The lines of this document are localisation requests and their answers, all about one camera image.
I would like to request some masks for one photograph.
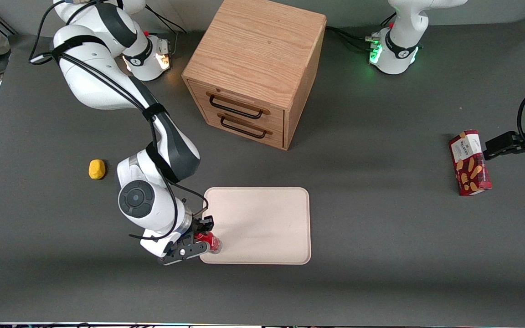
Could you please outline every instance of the gray table surface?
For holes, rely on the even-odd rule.
[[[431,27],[400,76],[328,32],[288,152],[204,123],[180,77],[200,36],[147,83],[202,155],[184,184],[304,187],[310,262],[158,266],[127,237],[140,228],[113,174],[87,175],[147,144],[143,117],[86,108],[18,37],[0,88],[0,321],[525,326],[525,156],[489,162],[494,189],[465,198],[448,153],[464,129],[515,129],[525,21]]]

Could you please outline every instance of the black metal handle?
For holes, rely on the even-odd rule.
[[[221,104],[217,104],[216,102],[214,102],[214,95],[210,95],[210,105],[212,105],[212,106],[214,106],[216,108],[220,108],[221,110],[225,110],[227,112],[231,112],[233,114],[241,115],[241,116],[244,116],[246,118],[252,118],[253,120],[258,120],[259,118],[261,118],[261,116],[263,114],[262,110],[259,110],[258,114],[252,115],[252,114],[240,112],[240,110],[235,110],[235,109],[227,107],[227,106],[222,106]]]
[[[224,120],[225,120],[225,117],[222,116],[220,118],[220,124],[223,127],[229,128],[229,129],[233,129],[234,131],[240,132],[240,133],[244,133],[245,135],[250,135],[250,137],[253,137],[253,138],[256,138],[256,139],[263,139],[264,136],[267,135],[267,131],[263,131],[262,134],[254,134],[254,133],[250,133],[248,131],[244,131],[243,129],[239,129],[239,128],[233,127],[232,125],[224,124]]]

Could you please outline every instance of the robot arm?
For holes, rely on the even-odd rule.
[[[147,87],[139,79],[121,72],[114,60],[119,55],[114,52],[120,47],[111,50],[107,45],[107,42],[115,41],[106,41],[106,33],[80,24],[83,19],[94,21],[98,18],[97,7],[100,5],[112,6],[101,3],[88,8],[88,15],[93,18],[77,15],[74,23],[56,32],[51,55],[58,62],[72,93],[83,104],[102,110],[139,108],[150,122],[154,134],[160,137],[157,142],[155,136],[148,147],[118,164],[117,176],[121,186],[119,208],[131,222],[145,228],[140,244],[158,256],[160,264],[167,265],[206,251],[217,251],[212,249],[208,239],[200,240],[200,236],[208,235],[213,227],[211,217],[202,220],[194,218],[195,215],[184,202],[173,196],[169,186],[170,182],[177,183],[195,173],[200,164],[200,154]],[[131,21],[131,26],[136,31],[140,30],[134,21]],[[155,52],[154,47],[148,46],[150,43],[143,33],[137,33],[133,44],[123,51],[134,53],[141,48],[144,51],[148,49],[151,56],[147,58],[153,58],[153,61],[140,60],[139,67],[145,72],[154,68],[154,71],[161,73],[160,67],[155,68],[154,64],[159,62],[157,56],[152,56]]]

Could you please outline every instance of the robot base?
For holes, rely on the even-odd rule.
[[[381,29],[381,31],[374,32],[371,36],[377,40],[383,40],[389,27]],[[418,52],[418,47],[411,53],[408,53],[405,58],[396,58],[396,54],[388,46],[386,42],[379,42],[372,50],[370,55],[370,64],[376,66],[379,70],[390,75],[403,73],[414,62],[415,56]]]

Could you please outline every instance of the black strap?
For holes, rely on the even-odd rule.
[[[148,120],[150,124],[154,124],[152,121],[152,117],[159,113],[167,113],[167,110],[165,107],[163,107],[160,103],[155,103],[149,106],[148,108],[143,110],[143,116],[145,120]],[[167,164],[166,160],[159,154],[159,151],[154,147],[154,143],[151,142],[145,147],[145,151],[147,152],[147,155],[151,159],[151,161],[157,166],[158,170],[161,171],[163,176],[173,182],[178,183],[180,179],[178,179],[175,174],[173,174],[173,170],[171,169],[171,166]]]
[[[159,155],[159,152],[157,149],[155,149],[153,143],[149,143],[147,147],[145,147],[145,151],[147,152],[147,155],[149,156],[149,158],[151,158],[155,166],[157,166],[157,168],[161,170],[161,173],[167,180],[173,183],[178,183],[180,181],[180,179],[178,179],[175,176],[175,174],[173,174],[171,166],[169,166],[169,164],[167,164],[163,157]]]
[[[150,39],[147,39],[147,46],[145,47],[145,50],[143,50],[143,52],[141,52],[137,56],[123,55],[123,57],[125,57],[125,59],[129,63],[131,63],[131,65],[133,65],[133,66],[140,66],[140,65],[143,65],[145,60],[147,58],[149,58],[149,56],[151,56],[153,54],[152,50],[153,50],[153,44],[151,43]]]
[[[143,110],[143,116],[144,116],[145,120],[148,120],[151,123],[152,122],[151,118],[154,115],[157,115],[157,114],[163,113],[163,112],[165,112],[167,115],[169,115],[169,113],[167,112],[165,107],[163,107],[162,104],[155,103],[155,104],[152,104],[151,106],[149,106],[148,108]]]
[[[58,59],[66,50],[75,48],[76,46],[81,46],[85,42],[94,42],[94,43],[102,44],[103,46],[107,46],[106,44],[104,44],[104,42],[100,38],[96,36],[79,35],[79,36],[71,37],[70,39],[67,39],[66,41],[64,41],[64,43],[60,44],[59,46],[56,46],[56,48],[54,48],[54,50],[52,50],[51,52],[52,57],[54,58],[54,60],[56,60],[56,62],[58,62]]]
[[[392,50],[394,55],[396,55],[396,58],[398,59],[407,58],[417,48],[418,44],[415,44],[414,46],[411,46],[410,48],[403,48],[402,46],[397,46],[396,44],[394,44],[394,42],[392,42],[392,39],[390,38],[390,31],[386,33],[386,38],[385,38],[386,46],[388,46],[388,49]]]

